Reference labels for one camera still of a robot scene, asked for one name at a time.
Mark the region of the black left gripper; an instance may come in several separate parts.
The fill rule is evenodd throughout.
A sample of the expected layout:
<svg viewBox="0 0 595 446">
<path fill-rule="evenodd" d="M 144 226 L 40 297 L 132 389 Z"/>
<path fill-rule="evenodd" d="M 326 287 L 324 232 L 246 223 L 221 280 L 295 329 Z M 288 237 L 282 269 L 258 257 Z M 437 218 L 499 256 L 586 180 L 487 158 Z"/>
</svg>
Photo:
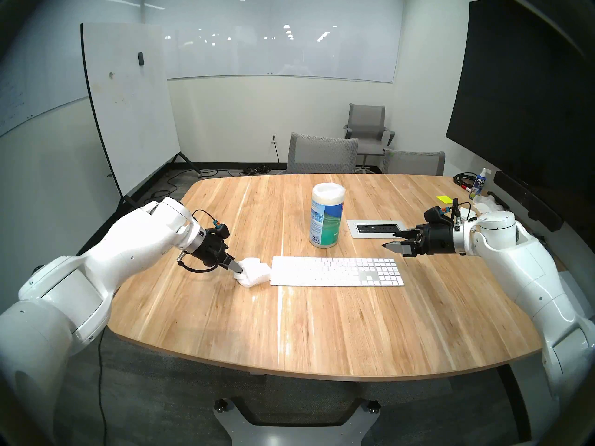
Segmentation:
<svg viewBox="0 0 595 446">
<path fill-rule="evenodd" d="M 242 274 L 242 266 L 227 254 L 228 245 L 225 241 L 229 236 L 229 230 L 198 230 L 197 236 L 188 246 L 188 254 L 201 260 L 208 268 L 220 266 Z"/>
</svg>

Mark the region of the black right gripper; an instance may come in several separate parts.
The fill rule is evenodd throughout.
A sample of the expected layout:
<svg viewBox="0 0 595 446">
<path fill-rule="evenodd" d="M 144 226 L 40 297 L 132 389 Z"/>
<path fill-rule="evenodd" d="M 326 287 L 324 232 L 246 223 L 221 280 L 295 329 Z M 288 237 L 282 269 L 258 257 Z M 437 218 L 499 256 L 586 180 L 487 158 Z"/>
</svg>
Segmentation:
<svg viewBox="0 0 595 446">
<path fill-rule="evenodd" d="M 403 257 L 417 255 L 455 254 L 453 225 L 418 224 L 415 228 L 398 230 L 391 241 L 382 246 Z"/>
</svg>

